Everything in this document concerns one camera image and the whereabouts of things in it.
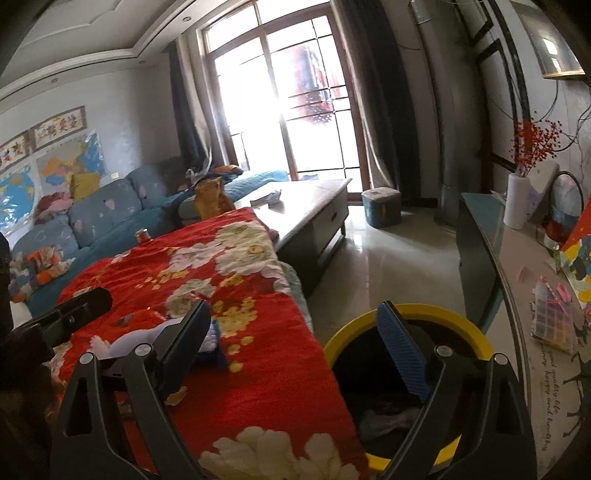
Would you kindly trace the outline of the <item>red floral blanket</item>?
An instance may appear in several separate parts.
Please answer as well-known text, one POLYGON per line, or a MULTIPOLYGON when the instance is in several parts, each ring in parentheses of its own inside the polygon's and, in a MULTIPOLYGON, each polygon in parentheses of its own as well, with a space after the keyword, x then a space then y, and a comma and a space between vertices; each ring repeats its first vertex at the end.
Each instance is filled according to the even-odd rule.
POLYGON ((100 260, 62 291, 106 289, 111 309, 51 363, 183 317, 197 300, 221 331, 221 360, 193 367, 169 415, 212 479, 365 479, 370 469, 332 370, 291 296, 266 228, 235 210, 100 260))

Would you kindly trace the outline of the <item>wall mounted television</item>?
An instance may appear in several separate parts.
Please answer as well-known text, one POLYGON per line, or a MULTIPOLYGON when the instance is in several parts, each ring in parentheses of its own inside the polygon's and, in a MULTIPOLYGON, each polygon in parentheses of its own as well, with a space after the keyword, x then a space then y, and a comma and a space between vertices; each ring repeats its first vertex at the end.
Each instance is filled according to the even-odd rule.
POLYGON ((545 79, 583 79, 585 71, 548 16, 532 1, 512 1, 545 79))

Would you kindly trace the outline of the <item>bead organiser box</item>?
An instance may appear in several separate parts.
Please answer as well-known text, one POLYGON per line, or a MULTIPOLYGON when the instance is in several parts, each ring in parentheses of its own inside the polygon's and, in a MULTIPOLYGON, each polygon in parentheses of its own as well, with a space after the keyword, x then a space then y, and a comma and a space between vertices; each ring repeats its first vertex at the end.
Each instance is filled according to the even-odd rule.
POLYGON ((533 295, 531 336, 547 346, 572 353, 575 333, 571 308, 560 299, 545 277, 537 280, 533 295))

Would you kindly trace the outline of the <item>colourful portrait painting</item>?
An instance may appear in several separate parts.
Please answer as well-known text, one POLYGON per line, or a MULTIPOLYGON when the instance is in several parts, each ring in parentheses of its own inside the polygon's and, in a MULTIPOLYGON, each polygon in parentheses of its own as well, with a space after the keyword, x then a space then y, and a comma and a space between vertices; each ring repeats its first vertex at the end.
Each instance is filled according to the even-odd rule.
POLYGON ((560 253, 560 264, 583 310, 591 301, 591 206, 587 202, 560 253))

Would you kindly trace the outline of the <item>white cylindrical vase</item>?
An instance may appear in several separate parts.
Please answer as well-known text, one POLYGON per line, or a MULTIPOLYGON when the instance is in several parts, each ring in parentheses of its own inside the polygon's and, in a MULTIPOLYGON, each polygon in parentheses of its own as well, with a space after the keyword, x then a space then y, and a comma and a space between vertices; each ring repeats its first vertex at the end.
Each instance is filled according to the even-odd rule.
POLYGON ((504 224, 514 230, 521 230, 527 220, 530 180, 517 173, 508 177, 504 224))

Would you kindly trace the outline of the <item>china map poster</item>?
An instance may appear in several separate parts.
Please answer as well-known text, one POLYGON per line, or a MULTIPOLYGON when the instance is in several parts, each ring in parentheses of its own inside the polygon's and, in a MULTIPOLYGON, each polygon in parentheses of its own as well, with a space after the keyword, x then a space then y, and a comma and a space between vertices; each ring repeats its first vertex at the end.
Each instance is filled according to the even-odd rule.
POLYGON ((70 191, 73 175, 96 173, 101 179, 107 173, 95 130, 54 146, 36 160, 36 167, 43 195, 70 191))

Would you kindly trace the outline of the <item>dark left curtain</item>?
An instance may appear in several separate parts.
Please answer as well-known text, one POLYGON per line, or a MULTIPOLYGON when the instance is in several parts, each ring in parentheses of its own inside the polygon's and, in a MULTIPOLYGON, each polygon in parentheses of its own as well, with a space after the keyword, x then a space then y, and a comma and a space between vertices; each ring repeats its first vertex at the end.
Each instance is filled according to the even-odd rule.
POLYGON ((198 98, 186 39, 177 37, 168 45, 167 52, 180 153, 187 168, 204 176, 214 163, 211 132, 198 98))

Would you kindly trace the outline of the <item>red drink can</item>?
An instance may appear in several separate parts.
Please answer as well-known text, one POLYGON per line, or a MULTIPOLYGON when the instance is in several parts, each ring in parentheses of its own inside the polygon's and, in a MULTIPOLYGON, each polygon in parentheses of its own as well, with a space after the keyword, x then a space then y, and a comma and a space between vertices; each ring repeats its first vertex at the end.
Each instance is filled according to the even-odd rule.
POLYGON ((147 243, 151 240, 151 236, 146 228, 136 231, 134 236, 138 245, 147 243))

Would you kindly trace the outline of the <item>world map poster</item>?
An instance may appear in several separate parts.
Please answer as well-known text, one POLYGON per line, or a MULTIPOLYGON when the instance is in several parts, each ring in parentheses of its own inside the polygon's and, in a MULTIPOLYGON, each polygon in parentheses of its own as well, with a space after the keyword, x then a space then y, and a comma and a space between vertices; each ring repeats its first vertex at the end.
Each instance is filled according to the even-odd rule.
POLYGON ((1 233, 12 234, 25 225, 35 204, 35 182, 29 165, 1 180, 1 233))

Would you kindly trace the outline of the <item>white foam fruit net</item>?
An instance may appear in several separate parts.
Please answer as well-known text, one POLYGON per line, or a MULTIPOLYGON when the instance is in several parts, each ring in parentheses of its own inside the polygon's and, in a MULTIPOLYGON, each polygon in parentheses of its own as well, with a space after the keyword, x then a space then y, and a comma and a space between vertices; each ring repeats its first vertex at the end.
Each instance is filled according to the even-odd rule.
MULTIPOLYGON (((90 340, 88 352, 92 352, 100 360, 123 357, 129 354, 139 344, 152 344, 163 330, 179 324, 180 322, 181 319, 177 317, 164 321, 162 324, 151 329, 134 330, 119 337, 113 343, 109 343, 99 336, 93 336, 90 340)), ((212 320, 207 335, 205 336, 198 352, 214 352, 220 338, 221 331, 219 330, 217 322, 212 320)))

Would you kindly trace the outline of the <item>dark curtain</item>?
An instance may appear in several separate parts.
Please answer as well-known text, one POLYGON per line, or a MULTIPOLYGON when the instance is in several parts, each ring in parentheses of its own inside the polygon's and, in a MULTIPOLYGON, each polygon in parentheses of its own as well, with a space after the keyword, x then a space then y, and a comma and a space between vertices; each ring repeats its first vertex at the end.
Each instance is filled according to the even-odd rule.
POLYGON ((187 168, 204 176, 214 163, 211 132, 198 98, 186 39, 177 37, 168 45, 167 52, 180 153, 187 168))
POLYGON ((401 49, 380 1, 334 1, 370 155, 405 200, 421 196, 416 117, 401 49))

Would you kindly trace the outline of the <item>pile of pink clothes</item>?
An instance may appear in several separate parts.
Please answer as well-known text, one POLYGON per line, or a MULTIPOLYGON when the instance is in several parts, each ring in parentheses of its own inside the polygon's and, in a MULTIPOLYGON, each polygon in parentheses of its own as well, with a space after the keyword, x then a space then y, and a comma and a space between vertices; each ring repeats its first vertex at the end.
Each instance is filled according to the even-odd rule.
POLYGON ((66 214, 72 204, 73 199, 68 192, 55 192, 43 196, 37 203, 33 213, 34 224, 45 224, 56 216, 66 214))

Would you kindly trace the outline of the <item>blue storage stool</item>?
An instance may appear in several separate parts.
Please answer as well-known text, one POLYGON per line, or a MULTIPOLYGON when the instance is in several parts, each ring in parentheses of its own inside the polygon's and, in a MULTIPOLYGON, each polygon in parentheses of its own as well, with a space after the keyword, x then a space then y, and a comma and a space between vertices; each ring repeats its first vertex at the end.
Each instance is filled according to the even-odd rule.
POLYGON ((376 187, 363 191, 363 209, 367 223, 377 229, 392 227, 401 222, 401 193, 390 187, 376 187))

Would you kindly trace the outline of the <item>yellow cushion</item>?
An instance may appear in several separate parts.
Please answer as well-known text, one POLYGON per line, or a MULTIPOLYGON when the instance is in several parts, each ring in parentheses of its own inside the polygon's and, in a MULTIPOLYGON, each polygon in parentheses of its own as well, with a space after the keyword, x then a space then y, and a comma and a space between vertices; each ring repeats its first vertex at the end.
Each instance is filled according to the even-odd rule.
POLYGON ((100 188, 101 175, 98 172, 73 174, 70 181, 70 195, 78 202, 100 188))

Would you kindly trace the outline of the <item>red berry branches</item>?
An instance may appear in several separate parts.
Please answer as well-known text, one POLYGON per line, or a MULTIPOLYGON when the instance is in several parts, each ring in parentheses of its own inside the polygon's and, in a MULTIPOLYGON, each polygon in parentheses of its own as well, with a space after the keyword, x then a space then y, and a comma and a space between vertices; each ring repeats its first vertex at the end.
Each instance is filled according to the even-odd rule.
POLYGON ((562 124, 548 119, 515 121, 514 124, 516 174, 525 178, 540 162, 556 158, 561 146, 562 124))

